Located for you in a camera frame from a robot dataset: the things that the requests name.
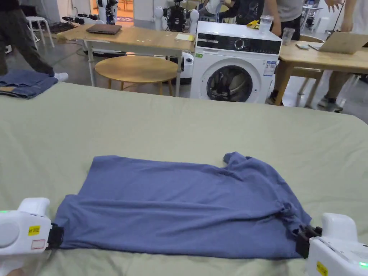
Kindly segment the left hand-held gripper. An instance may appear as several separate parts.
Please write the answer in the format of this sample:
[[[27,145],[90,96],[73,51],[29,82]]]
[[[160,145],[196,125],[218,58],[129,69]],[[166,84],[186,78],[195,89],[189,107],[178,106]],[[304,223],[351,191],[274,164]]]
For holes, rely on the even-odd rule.
[[[17,210],[0,212],[0,274],[7,276],[44,251],[60,248],[64,228],[47,216],[48,198],[25,198]]]

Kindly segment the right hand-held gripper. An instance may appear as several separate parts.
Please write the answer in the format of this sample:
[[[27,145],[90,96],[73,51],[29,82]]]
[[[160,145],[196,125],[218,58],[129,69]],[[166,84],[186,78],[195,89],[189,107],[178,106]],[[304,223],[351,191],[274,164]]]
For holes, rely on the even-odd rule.
[[[301,225],[294,234],[307,276],[368,274],[368,245],[358,241],[356,224],[349,216],[324,213],[322,227]]]

